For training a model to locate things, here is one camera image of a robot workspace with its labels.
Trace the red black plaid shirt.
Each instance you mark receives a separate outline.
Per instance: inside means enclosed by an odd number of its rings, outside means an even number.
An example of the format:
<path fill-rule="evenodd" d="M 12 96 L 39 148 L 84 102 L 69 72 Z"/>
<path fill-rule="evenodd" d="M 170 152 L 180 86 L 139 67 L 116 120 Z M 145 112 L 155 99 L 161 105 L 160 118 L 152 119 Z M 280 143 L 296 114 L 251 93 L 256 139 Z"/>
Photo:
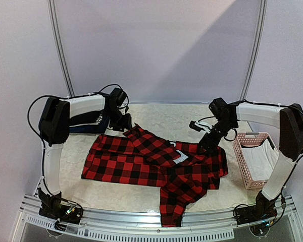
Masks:
<path fill-rule="evenodd" d="M 87 155 L 82 179 L 158 187 L 163 227 L 180 227 L 189 204 L 217 190 L 228 174 L 225 150 L 169 141 L 135 125 L 121 137 L 102 134 Z"/>

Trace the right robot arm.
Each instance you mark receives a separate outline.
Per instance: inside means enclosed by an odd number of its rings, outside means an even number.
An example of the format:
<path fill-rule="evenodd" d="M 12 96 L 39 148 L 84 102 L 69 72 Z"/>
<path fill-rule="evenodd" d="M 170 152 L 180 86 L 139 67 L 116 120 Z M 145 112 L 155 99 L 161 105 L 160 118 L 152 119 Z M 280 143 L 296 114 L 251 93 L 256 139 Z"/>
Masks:
<path fill-rule="evenodd" d="M 217 122 L 199 141 L 198 152 L 213 153 L 221 139 L 239 127 L 239 122 L 262 124 L 278 131 L 274 142 L 278 150 L 277 160 L 251 209 L 251 216 L 261 220 L 270 213 L 270 205 L 281 195 L 295 166 L 303 158 L 303 108 L 299 103 L 286 105 L 247 100 L 227 103 L 223 98 L 216 98 L 209 109 Z"/>

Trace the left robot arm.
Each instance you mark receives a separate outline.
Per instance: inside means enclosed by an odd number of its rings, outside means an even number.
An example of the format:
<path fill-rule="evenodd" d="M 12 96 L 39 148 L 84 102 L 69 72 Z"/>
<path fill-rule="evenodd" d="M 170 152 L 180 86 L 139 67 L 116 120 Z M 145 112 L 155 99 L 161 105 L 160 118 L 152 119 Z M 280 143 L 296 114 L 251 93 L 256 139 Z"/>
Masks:
<path fill-rule="evenodd" d="M 59 171 L 61 152 L 69 137 L 70 128 L 94 125 L 100 114 L 107 118 L 105 129 L 123 131 L 131 128 L 128 114 L 129 98 L 118 85 L 111 93 L 103 91 L 75 97 L 47 96 L 38 129 L 42 140 L 42 182 L 40 189 L 49 197 L 58 195 L 60 190 Z"/>

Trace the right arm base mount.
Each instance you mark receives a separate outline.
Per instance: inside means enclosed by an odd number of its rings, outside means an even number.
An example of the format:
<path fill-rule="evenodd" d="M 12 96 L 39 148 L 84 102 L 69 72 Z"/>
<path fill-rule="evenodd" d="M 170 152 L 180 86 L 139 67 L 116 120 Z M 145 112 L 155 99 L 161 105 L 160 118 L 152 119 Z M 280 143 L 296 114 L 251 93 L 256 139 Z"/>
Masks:
<path fill-rule="evenodd" d="M 239 204 L 233 209 L 232 214 L 238 225 L 264 220 L 267 221 L 265 226 L 270 227 L 278 222 L 283 216 L 286 209 L 286 202 L 284 200 L 281 202 L 281 208 L 283 211 L 280 217 L 278 217 L 277 209 L 274 204 L 267 208 L 264 208 L 263 206 L 260 207 L 259 205 L 249 206 L 246 204 Z"/>

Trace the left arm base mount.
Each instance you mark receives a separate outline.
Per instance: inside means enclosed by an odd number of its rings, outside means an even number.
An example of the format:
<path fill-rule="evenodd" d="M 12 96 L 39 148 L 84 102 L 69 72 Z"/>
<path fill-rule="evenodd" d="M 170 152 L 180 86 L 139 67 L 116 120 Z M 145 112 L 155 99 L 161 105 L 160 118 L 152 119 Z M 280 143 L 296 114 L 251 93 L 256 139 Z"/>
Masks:
<path fill-rule="evenodd" d="M 79 224 L 83 216 L 83 207 L 73 201 L 62 198 L 62 193 L 51 196 L 39 190 L 38 197 L 41 200 L 39 215 L 60 222 Z"/>

